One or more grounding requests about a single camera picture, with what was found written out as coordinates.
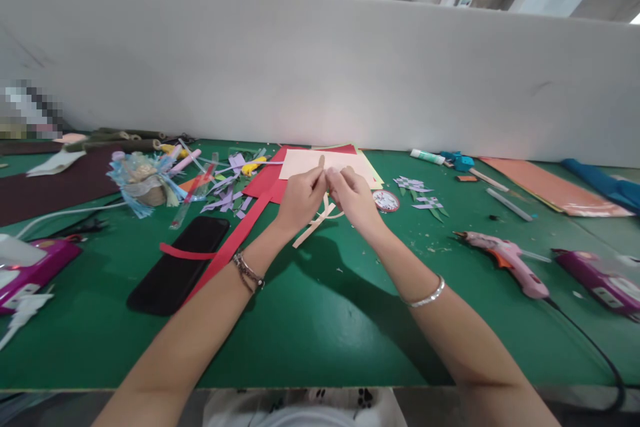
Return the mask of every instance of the smartphone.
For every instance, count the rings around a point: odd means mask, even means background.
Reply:
[[[173,242],[186,252],[215,252],[229,230],[229,221],[196,217]],[[178,311],[211,260],[184,260],[163,254],[127,299],[137,312],[170,316]]]

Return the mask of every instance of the hot glue gun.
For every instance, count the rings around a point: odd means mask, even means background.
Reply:
[[[477,232],[454,232],[454,234],[462,237],[472,246],[487,250],[491,253],[497,259],[498,267],[509,269],[509,272],[511,272],[511,275],[518,281],[522,287],[522,292],[527,297],[533,299],[545,299],[549,297],[549,290],[547,290],[545,284],[527,267],[527,264],[522,261],[520,256],[526,255],[546,262],[550,262],[550,259],[525,252],[513,242],[497,237],[486,236],[478,234]]]

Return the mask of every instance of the green table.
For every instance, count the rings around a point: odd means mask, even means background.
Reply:
[[[276,145],[243,143],[248,148]],[[200,141],[203,155],[227,157],[236,142]],[[503,270],[479,250],[460,244],[452,231],[473,230],[516,242],[549,255],[550,248],[615,252],[640,257],[635,218],[575,219],[551,211],[518,187],[526,202],[515,201],[538,218],[524,222],[485,193],[487,184],[459,183],[456,172],[395,151],[368,151],[367,157],[399,195],[393,178],[420,179],[433,188],[451,215],[438,222],[428,211],[401,208],[383,214],[387,225],[431,269],[442,274],[495,330],[530,381],[542,384],[612,385],[598,353],[559,314],[525,297]],[[41,163],[47,155],[5,157],[13,175]],[[544,168],[582,183],[558,165]],[[479,170],[508,186],[487,167]],[[638,179],[635,170],[608,169]],[[190,178],[195,167],[187,170]],[[103,205],[106,197],[85,206]],[[270,204],[256,223],[251,241],[275,217]],[[192,208],[185,220],[198,214]],[[489,219],[490,214],[503,222]],[[163,327],[166,318],[129,311],[125,300],[160,256],[158,244],[171,243],[175,209],[157,208],[138,220],[126,208],[100,214],[110,226],[92,234],[83,253],[54,280],[55,298],[0,353],[2,390],[81,390],[115,388]],[[228,213],[207,213],[231,221]],[[29,233],[46,236],[79,216],[45,221]],[[1,229],[16,234],[26,222]],[[604,349],[626,383],[640,383],[640,326],[602,308],[557,264],[527,260],[553,299]],[[580,293],[583,298],[574,295]],[[216,312],[211,312],[214,322]],[[9,319],[0,321],[4,330]],[[267,274],[267,287],[249,304],[199,386],[419,386],[451,383],[444,367],[418,332],[372,249],[346,218],[326,221],[298,249],[286,247]]]

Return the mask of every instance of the pixelated area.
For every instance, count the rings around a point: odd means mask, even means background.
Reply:
[[[0,80],[0,139],[62,136],[62,110],[29,80]]]

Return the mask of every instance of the silver bangle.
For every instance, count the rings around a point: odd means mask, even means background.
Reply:
[[[240,280],[245,284],[245,287],[249,289],[251,295],[255,294],[255,291],[258,289],[263,289],[265,287],[265,278],[256,274],[245,262],[245,259],[242,256],[242,250],[238,250],[236,254],[233,256],[233,262],[238,267],[238,272],[240,273]],[[245,280],[245,276],[249,277],[252,281],[255,282],[255,289],[251,288],[251,286]]]
[[[436,300],[440,294],[442,294],[442,291],[445,289],[445,279],[443,278],[443,276],[438,276],[438,278],[440,279],[440,285],[438,285],[438,288],[435,290],[435,292],[433,292],[429,297],[419,300],[418,302],[407,302],[406,300],[404,300],[402,297],[400,297],[400,299],[407,304],[409,307],[421,307],[425,304],[429,304],[431,302],[433,302],[434,300]]]

